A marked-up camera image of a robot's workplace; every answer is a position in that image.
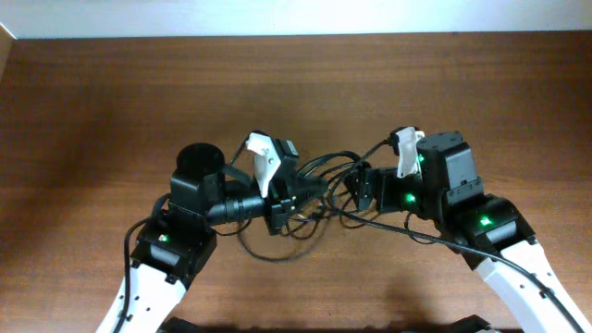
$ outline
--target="wood grain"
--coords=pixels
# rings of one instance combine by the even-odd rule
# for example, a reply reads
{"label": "wood grain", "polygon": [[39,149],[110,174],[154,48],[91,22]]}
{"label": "wood grain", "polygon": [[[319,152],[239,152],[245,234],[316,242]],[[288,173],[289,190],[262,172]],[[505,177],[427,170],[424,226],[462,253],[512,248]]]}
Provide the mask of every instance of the wood grain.
{"label": "wood grain", "polygon": [[[361,153],[409,124],[464,135],[487,191],[521,209],[592,319],[591,88],[590,32],[15,41],[0,85],[0,327],[96,329],[123,277],[125,230],[168,190],[186,144],[230,156],[258,128],[308,159]],[[262,223],[248,233],[270,255],[294,246]],[[336,223],[287,265],[220,239],[173,313],[239,327],[472,314],[517,325],[459,255]]]}

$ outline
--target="white plastic part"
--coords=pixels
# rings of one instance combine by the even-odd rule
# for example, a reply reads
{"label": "white plastic part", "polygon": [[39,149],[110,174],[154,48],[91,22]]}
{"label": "white plastic part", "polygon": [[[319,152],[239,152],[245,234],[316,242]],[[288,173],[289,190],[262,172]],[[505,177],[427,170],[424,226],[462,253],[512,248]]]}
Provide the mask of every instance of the white plastic part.
{"label": "white plastic part", "polygon": [[421,172],[417,156],[417,142],[425,137],[421,130],[414,127],[401,129],[397,132],[399,137],[399,166],[397,177],[404,178],[407,175],[414,175]]}
{"label": "white plastic part", "polygon": [[[555,277],[540,244],[531,245],[523,240],[502,250],[501,255],[536,274],[536,278],[553,290],[582,329],[592,332],[590,323]],[[574,332],[551,300],[543,298],[539,288],[514,269],[487,259],[477,267],[476,272],[498,293],[524,332]]]}
{"label": "white plastic part", "polygon": [[[133,316],[124,321],[120,332],[155,332],[185,295],[185,286],[179,280],[175,284],[166,282],[166,273],[144,264],[132,268],[130,277],[128,317]],[[125,279],[96,333],[113,332],[123,309],[124,292]]]}
{"label": "white plastic part", "polygon": [[269,182],[279,169],[278,152],[271,138],[259,133],[251,133],[246,142],[247,149],[255,153],[254,174],[263,198],[267,197]]}

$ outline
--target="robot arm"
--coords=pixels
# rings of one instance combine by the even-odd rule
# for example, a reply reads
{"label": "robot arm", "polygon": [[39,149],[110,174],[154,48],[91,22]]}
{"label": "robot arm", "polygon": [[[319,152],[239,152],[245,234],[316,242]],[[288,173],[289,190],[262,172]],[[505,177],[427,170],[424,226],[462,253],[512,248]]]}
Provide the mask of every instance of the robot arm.
{"label": "robot arm", "polygon": [[[124,278],[97,333],[155,332],[216,248],[212,226],[262,216],[276,235],[291,215],[327,191],[326,180],[298,175],[291,142],[252,133],[246,145],[257,153],[253,180],[226,165],[211,144],[192,144],[179,153],[168,209],[157,203],[140,223],[129,257],[129,292]],[[226,175],[234,180],[226,181]]]}
{"label": "robot arm", "polygon": [[[506,199],[484,194],[471,148],[462,135],[423,134],[410,127],[390,136],[390,145],[399,147],[395,154],[400,155],[400,164],[401,160],[413,161],[415,157],[405,155],[401,141],[417,138],[417,172],[373,169],[366,164],[345,179],[358,209],[366,209],[374,199],[378,212],[413,212],[424,220],[433,220],[442,239],[500,256],[524,268],[532,277],[500,261],[461,252],[469,267],[498,293],[525,332],[573,332],[580,328],[592,332],[518,209]],[[549,290],[541,290],[541,285],[533,282],[537,279]],[[559,302],[551,301],[548,296],[553,295]]]}

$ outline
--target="white wall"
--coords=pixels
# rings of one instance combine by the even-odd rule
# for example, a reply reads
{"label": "white wall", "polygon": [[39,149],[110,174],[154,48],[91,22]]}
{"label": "white wall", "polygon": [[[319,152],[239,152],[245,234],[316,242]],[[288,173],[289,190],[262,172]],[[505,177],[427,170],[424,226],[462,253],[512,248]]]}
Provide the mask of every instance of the white wall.
{"label": "white wall", "polygon": [[592,0],[0,0],[17,38],[592,29]]}

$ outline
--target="wooden table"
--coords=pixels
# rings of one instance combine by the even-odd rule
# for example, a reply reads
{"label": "wooden table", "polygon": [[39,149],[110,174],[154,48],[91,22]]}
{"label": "wooden table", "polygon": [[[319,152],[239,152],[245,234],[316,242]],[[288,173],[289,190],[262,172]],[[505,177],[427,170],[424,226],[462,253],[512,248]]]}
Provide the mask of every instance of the wooden table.
{"label": "wooden table", "polygon": [[[16,41],[0,85],[1,330],[97,328],[123,277],[124,233],[168,191],[186,144],[229,158],[257,128],[308,159],[362,153],[405,125],[461,131],[486,190],[521,209],[592,319],[591,88],[590,32]],[[371,162],[397,159],[384,149]],[[251,170],[245,157],[238,166]],[[295,246],[260,221],[248,234],[262,253]],[[335,222],[292,264],[219,239],[173,312],[239,327],[472,314],[517,326],[461,256]]]}

